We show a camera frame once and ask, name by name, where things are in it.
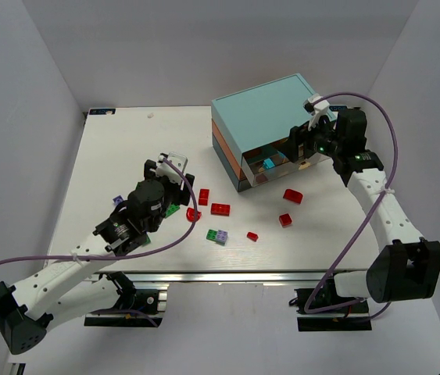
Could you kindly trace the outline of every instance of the cable tie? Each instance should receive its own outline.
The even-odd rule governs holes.
[[[377,191],[376,194],[380,194],[382,192],[385,192],[386,194],[395,194],[394,189],[390,189],[389,187],[385,187],[384,185]]]
[[[77,253],[74,250],[70,250],[70,254],[72,255],[72,259],[74,262],[77,262],[79,266],[83,266],[82,262],[80,261],[79,257],[77,256]]]

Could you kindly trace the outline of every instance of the white wall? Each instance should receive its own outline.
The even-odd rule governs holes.
[[[80,107],[207,105],[292,73],[367,93],[417,0],[24,0]]]
[[[82,124],[22,2],[0,0],[0,259],[45,254]],[[2,266],[0,280],[39,266]],[[0,373],[6,353],[0,335]]]
[[[370,95],[385,105],[397,130],[394,188],[402,207],[428,239],[440,241],[440,1],[420,0]],[[389,169],[387,127],[377,113],[369,120],[370,147]],[[434,303],[440,316],[440,279]]]

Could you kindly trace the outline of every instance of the lavender lego brick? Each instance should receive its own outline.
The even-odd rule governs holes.
[[[113,199],[113,204],[114,205],[118,205],[119,203],[124,202],[124,198],[121,197],[120,195],[117,195],[114,199]]]
[[[227,242],[228,238],[228,232],[225,230],[218,230],[218,233],[216,233],[216,238],[214,241],[216,241],[218,244],[225,245],[225,242]]]

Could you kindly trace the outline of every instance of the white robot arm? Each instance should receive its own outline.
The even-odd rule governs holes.
[[[50,263],[11,286],[0,282],[0,332],[12,354],[33,348],[52,328],[75,317],[99,309],[141,307],[135,305],[137,291],[123,273],[103,275],[88,286],[78,284],[143,245],[171,204],[188,205],[190,191],[163,158],[184,172],[187,158],[173,152],[161,154],[158,162],[147,160],[145,179],[70,251],[72,260]],[[194,176],[185,178],[192,186]]]
[[[336,273],[332,280],[335,293],[346,298],[372,297],[376,302],[430,298],[440,272],[440,243],[426,241],[403,212],[394,192],[385,190],[383,164],[365,147],[365,113],[345,109],[339,111],[336,121],[330,121],[322,112],[328,107],[318,95],[310,98],[305,109],[313,118],[293,127],[288,139],[278,146],[279,151],[294,163],[300,146],[307,159],[315,153],[331,157],[334,170],[366,214],[379,195],[385,194],[370,220],[379,256],[367,271]]]

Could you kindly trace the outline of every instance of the small red brick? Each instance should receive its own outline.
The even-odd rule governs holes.
[[[288,213],[279,216],[279,221],[281,222],[281,226],[286,227],[292,223],[292,219]]]
[[[284,193],[284,199],[300,204],[303,200],[303,194],[296,190],[287,189]]]
[[[194,214],[195,214],[195,210],[191,207],[187,208],[187,220],[192,222],[194,221]],[[201,218],[202,213],[200,211],[197,211],[197,221],[199,221],[199,219]]]
[[[230,215],[230,205],[221,205],[219,203],[212,203],[211,204],[211,214],[212,215],[229,216]]]
[[[207,205],[209,201],[209,189],[201,189],[199,192],[199,205]]]
[[[258,241],[258,234],[253,232],[248,232],[248,238],[250,240],[253,240],[254,242]]]

